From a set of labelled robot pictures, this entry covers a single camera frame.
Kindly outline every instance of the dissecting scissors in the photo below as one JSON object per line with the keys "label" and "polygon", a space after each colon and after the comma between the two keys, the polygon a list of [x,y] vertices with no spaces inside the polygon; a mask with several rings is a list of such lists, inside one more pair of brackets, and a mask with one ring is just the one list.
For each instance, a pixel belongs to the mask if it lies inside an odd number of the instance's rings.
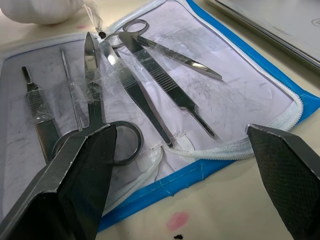
{"label": "dissecting scissors", "polygon": [[[53,158],[56,156],[58,151],[61,149],[61,147],[69,137],[74,136],[75,134],[77,134],[77,136],[79,137],[88,136],[106,125],[106,123],[103,122],[101,96],[100,96],[100,90],[99,90],[100,86],[94,81],[95,73],[98,69],[98,65],[96,60],[94,43],[89,32],[87,33],[85,42],[84,42],[84,68],[85,68],[86,85],[92,97],[92,101],[88,103],[89,126],[84,128],[82,131],[72,130],[66,133],[65,135],[63,135],[56,142],[53,148],[53,153],[52,153]],[[130,157],[124,160],[119,160],[114,162],[115,166],[128,165],[129,163],[131,163],[133,160],[136,159],[136,157],[138,156],[142,148],[143,136],[141,134],[141,131],[138,129],[137,126],[135,126],[134,124],[128,121],[115,121],[108,124],[114,125],[116,127],[129,128],[135,133],[137,137],[137,147],[134,153]]]}
{"label": "dissecting scissors", "polygon": [[[138,31],[128,31],[129,27],[131,27],[132,25],[135,25],[135,24],[144,24],[144,27]],[[167,48],[157,42],[151,41],[150,39],[147,39],[147,38],[141,36],[143,33],[145,33],[148,30],[149,26],[150,26],[149,23],[143,19],[134,19],[134,20],[128,21],[126,24],[124,24],[122,29],[124,32],[128,32],[128,33],[136,35],[137,41],[141,45],[143,45],[145,47],[155,48],[157,51],[160,51],[166,57],[171,58],[171,59],[179,62],[180,64],[182,64],[192,70],[195,70],[201,74],[204,74],[206,76],[213,77],[216,79],[222,79],[222,76],[219,73],[213,71],[209,67],[207,67],[207,66],[205,66],[205,65],[203,65],[203,64],[201,64],[201,63],[199,63],[199,62],[197,62],[187,56],[184,56],[174,50],[171,50],[171,49],[169,49],[169,48]],[[108,35],[104,40],[108,41],[110,38],[118,36],[118,35],[119,35],[119,32],[114,32],[114,33]],[[112,48],[119,49],[123,46],[124,46],[124,44],[123,44],[123,42],[121,42],[119,44],[112,45]]]}

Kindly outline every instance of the scissor blade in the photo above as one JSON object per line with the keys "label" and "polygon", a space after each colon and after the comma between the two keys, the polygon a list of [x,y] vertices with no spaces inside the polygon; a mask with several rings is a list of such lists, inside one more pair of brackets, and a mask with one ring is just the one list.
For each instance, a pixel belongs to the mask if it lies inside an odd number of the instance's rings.
{"label": "scissor blade", "polygon": [[90,32],[86,34],[84,41],[84,70],[88,91],[91,96],[88,102],[89,125],[103,125],[103,115],[100,101],[100,86],[97,84],[95,74],[98,69],[94,41]]}
{"label": "scissor blade", "polygon": [[88,32],[84,41],[84,70],[87,73],[96,71],[97,68],[98,65],[96,60],[94,41],[92,40],[90,32]]}
{"label": "scissor blade", "polygon": [[136,40],[146,46],[146,47],[153,47],[153,48],[157,48],[157,50],[161,51],[162,54],[166,55],[167,57],[185,65],[186,67],[188,68],[191,68],[201,74],[204,74],[206,76],[209,76],[209,77],[213,77],[213,78],[216,78],[216,79],[222,79],[222,76],[217,73],[216,71],[213,71],[211,68],[187,57],[187,56],[184,56],[176,51],[173,51],[159,43],[156,43],[154,41],[151,41],[150,39],[147,39],[143,36],[140,36],[140,35],[133,35]]}

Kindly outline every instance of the blue border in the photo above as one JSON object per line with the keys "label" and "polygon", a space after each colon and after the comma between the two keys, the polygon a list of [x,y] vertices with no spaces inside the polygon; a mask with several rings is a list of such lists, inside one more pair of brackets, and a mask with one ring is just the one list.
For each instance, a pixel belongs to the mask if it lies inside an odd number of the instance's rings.
{"label": "blue border", "polygon": [[[299,123],[313,114],[320,107],[320,98],[299,87],[282,71],[266,60],[219,21],[205,12],[195,2],[192,0],[186,0],[186,2],[200,18],[214,26],[218,31],[224,34],[229,40],[231,40],[242,51],[244,51],[249,57],[251,57],[256,63],[258,63],[266,72],[278,79],[300,96],[301,100],[303,101],[303,114]],[[136,212],[158,202],[161,199],[173,196],[180,190],[188,188],[189,186],[204,180],[211,174],[225,168],[233,162],[234,161],[201,159],[159,181],[154,182],[153,184],[136,191],[127,200],[125,200],[117,208],[109,212],[101,219],[99,231],[112,226],[113,224],[135,214]]]}

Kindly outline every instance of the white table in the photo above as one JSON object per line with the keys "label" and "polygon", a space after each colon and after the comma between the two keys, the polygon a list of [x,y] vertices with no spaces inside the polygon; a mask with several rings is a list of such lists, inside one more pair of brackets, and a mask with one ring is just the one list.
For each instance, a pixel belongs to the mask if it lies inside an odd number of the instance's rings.
{"label": "white table", "polygon": [[[103,27],[130,13],[145,0],[96,0]],[[234,20],[196,2],[276,65],[305,90],[320,96],[320,76],[285,55]],[[69,20],[55,25],[20,24],[0,14],[0,51],[44,38],[94,32],[82,9]],[[320,111],[292,131],[320,155]],[[167,221],[174,213],[185,213],[188,221],[170,231]],[[167,197],[107,228],[97,240],[165,240],[182,234],[186,240],[292,240],[274,208],[260,177],[255,159],[240,160],[199,182]]]}

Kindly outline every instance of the pink stain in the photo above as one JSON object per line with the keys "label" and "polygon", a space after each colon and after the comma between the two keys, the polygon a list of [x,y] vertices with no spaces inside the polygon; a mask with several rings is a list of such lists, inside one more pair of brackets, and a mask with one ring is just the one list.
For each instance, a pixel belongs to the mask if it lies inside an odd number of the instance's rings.
{"label": "pink stain", "polygon": [[87,27],[87,25],[79,25],[79,26],[77,26],[76,28],[77,29],[85,29]]}
{"label": "pink stain", "polygon": [[169,221],[166,222],[166,226],[170,231],[176,231],[184,226],[188,221],[189,215],[185,212],[176,212],[172,215]]}

